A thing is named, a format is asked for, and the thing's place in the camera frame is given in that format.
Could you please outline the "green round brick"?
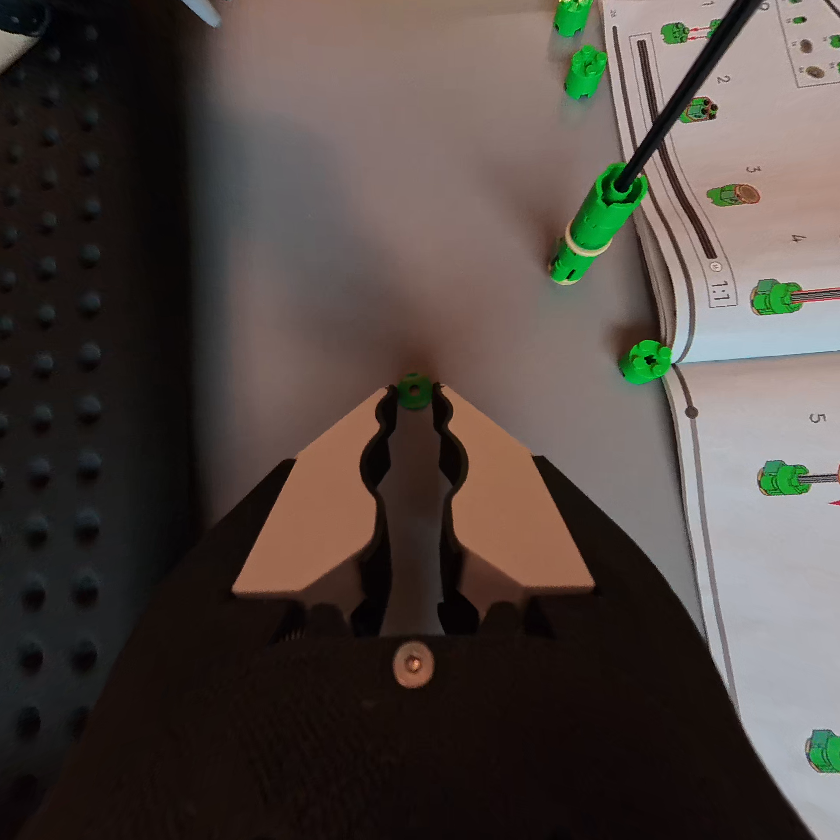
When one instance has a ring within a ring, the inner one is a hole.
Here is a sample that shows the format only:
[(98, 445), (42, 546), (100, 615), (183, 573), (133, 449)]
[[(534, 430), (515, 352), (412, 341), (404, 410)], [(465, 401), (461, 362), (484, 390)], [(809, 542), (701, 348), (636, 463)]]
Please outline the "green round brick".
[(592, 9), (593, 1), (559, 1), (554, 11), (553, 30), (565, 38), (583, 32)]
[(636, 343), (618, 361), (618, 369), (630, 384), (653, 382), (670, 370), (672, 349), (658, 341), (646, 339)]
[(593, 45), (583, 45), (570, 58), (563, 89), (576, 101), (591, 98), (599, 88), (607, 66), (607, 53)]

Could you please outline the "green stacked brick assembly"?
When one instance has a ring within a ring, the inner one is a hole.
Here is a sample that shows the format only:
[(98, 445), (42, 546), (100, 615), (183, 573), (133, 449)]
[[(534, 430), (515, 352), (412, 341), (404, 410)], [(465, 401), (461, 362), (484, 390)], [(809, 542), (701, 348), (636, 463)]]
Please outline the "green stacked brick assembly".
[(549, 263), (549, 274), (557, 284), (578, 282), (595, 259), (608, 250), (616, 233), (625, 225), (648, 193), (645, 174), (637, 175), (628, 190), (616, 182), (625, 163), (610, 164), (598, 175), (574, 218), (567, 223)]

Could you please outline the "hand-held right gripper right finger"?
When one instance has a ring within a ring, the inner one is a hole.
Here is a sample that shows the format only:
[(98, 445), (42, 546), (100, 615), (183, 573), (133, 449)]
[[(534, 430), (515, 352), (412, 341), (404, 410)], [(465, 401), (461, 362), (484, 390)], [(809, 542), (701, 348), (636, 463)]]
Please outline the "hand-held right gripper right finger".
[(531, 450), (448, 385), (433, 386), (438, 466), (450, 488), (439, 542), (446, 635), (479, 631), (496, 604), (589, 595), (595, 581)]

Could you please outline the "black studded baseplate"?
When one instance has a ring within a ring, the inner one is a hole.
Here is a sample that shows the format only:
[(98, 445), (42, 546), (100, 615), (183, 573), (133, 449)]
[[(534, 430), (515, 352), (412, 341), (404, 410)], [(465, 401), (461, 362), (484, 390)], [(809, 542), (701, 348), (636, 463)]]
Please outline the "black studded baseplate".
[(177, 2), (49, 2), (2, 75), (2, 838), (193, 526)]

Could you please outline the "open instruction booklet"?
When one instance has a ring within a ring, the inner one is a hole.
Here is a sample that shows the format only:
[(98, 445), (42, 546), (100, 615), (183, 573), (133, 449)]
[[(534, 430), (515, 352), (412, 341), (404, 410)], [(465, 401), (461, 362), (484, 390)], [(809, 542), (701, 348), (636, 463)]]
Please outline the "open instruction booklet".
[(742, 725), (838, 838), (838, 2), (761, 2), (647, 164), (703, 627)]

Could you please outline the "thin black rod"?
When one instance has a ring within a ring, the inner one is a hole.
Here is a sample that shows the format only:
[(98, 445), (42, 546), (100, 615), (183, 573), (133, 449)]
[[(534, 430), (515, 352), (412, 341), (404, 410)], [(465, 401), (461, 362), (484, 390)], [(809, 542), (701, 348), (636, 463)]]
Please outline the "thin black rod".
[(697, 93), (700, 85), (714, 70), (734, 39), (740, 34), (750, 17), (758, 9), (760, 1), (736, 1), (730, 6), (714, 34), (678, 84), (661, 113), (653, 120), (651, 128), (636, 148), (630, 161), (615, 180), (615, 189), (625, 194), (633, 186), (650, 157), (658, 150), (679, 115)]

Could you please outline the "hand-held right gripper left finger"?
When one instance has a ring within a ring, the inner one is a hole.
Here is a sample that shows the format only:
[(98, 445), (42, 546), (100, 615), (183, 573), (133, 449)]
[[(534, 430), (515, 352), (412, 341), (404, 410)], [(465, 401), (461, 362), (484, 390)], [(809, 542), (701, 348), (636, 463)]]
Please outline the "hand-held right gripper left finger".
[(233, 596), (334, 607), (355, 636), (380, 634), (392, 557), (379, 485), (397, 397), (394, 385), (377, 389), (297, 453)]

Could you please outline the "grey desk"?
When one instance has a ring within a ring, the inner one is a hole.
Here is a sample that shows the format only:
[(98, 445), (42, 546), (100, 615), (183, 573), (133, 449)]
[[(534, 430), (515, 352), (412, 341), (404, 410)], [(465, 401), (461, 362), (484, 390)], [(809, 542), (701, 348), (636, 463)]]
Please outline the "grey desk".
[(194, 417), (207, 526), (407, 373), (546, 457), (700, 598), (633, 223), (572, 287), (554, 240), (622, 157), (551, 2), (218, 2), (184, 39)]

